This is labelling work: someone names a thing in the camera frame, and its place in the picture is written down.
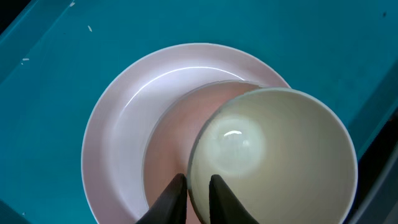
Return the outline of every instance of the teal table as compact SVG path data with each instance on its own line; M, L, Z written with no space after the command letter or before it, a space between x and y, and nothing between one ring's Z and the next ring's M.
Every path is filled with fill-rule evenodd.
M395 0L70 3L32 0L0 36L0 198L32 223L95 222L80 176L86 122L119 73L164 47L253 54L334 110L358 159L398 105Z

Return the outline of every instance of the plate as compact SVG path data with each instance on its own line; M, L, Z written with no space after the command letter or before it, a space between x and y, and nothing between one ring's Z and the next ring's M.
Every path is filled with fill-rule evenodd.
M146 213L143 162L159 118L191 90L226 80L289 87L264 62L216 44L158 50L113 80L91 113L81 152L83 187L98 223L132 223Z

